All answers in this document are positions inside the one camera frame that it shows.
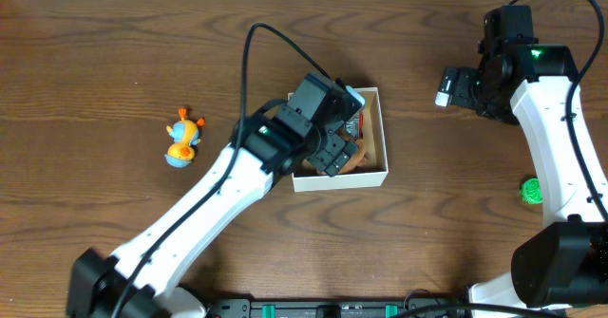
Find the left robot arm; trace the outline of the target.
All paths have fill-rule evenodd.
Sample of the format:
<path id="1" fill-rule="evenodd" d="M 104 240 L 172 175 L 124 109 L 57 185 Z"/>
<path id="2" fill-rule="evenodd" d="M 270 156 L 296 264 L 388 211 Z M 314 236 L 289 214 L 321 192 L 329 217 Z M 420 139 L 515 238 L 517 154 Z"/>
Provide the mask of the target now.
<path id="1" fill-rule="evenodd" d="M 84 252 L 71 269 L 68 317 L 204 317 L 205 305 L 180 282 L 210 243 L 276 183 L 309 160 L 333 177 L 356 158 L 342 119 L 239 121 L 208 173 L 158 221 L 109 257 Z"/>

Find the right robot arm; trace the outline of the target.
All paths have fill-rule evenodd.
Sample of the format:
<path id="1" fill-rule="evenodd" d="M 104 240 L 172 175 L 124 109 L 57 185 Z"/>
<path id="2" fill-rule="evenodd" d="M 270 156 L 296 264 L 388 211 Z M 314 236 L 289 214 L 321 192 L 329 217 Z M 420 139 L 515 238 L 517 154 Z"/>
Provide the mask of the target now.
<path id="1" fill-rule="evenodd" d="M 448 67 L 436 104 L 517 124 L 541 189 L 543 229 L 511 258 L 508 273 L 467 291 L 477 306 L 545 309 L 607 301 L 607 178 L 580 108 L 568 47 L 507 45 L 478 68 Z"/>

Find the green yarn ball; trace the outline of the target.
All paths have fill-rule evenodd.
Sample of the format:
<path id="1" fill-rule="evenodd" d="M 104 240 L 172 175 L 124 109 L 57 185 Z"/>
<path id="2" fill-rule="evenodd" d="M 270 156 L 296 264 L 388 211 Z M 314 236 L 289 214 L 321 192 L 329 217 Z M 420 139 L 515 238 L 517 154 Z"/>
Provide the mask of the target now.
<path id="1" fill-rule="evenodd" d="M 537 178 L 529 178 L 522 183 L 520 194 L 522 200 L 531 205 L 542 204 L 542 190 Z"/>

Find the yellow blue duck toy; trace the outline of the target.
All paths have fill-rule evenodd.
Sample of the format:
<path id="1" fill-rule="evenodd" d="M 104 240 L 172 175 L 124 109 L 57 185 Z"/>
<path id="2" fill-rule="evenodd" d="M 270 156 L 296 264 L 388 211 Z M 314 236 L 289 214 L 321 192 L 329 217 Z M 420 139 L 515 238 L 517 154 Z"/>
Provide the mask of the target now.
<path id="1" fill-rule="evenodd" d="M 200 130 L 205 126 L 204 117 L 192 121 L 189 118 L 189 109 L 181 107 L 178 111 L 180 119 L 172 126 L 167 125 L 166 131 L 172 138 L 173 144 L 169 146 L 164 154 L 166 162 L 175 168 L 184 168 L 191 164 L 196 156 L 198 144 L 200 144 Z"/>

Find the red toy car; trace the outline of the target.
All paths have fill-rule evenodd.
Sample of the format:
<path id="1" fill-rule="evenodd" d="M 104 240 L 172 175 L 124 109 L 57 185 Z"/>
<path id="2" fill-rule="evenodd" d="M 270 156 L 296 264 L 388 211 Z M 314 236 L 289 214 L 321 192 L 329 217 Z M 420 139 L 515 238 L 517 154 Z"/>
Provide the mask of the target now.
<path id="1" fill-rule="evenodd" d="M 359 140 L 363 138 L 363 113 L 359 112 L 343 126 L 343 132 L 349 137 Z"/>

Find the brown plush toy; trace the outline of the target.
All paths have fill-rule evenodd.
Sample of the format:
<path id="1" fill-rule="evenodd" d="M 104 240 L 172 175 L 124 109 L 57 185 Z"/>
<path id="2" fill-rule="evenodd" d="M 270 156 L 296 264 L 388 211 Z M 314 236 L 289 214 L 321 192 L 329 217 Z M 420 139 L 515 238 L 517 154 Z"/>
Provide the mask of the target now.
<path id="1" fill-rule="evenodd" d="M 346 164 L 346 166 L 337 175 L 350 173 L 355 168 L 357 168 L 359 166 L 363 166 L 367 162 L 367 159 L 365 157 L 366 152 L 367 152 L 365 142 L 363 140 L 355 140 L 355 141 L 357 143 L 356 154 L 351 158 L 351 160 Z"/>

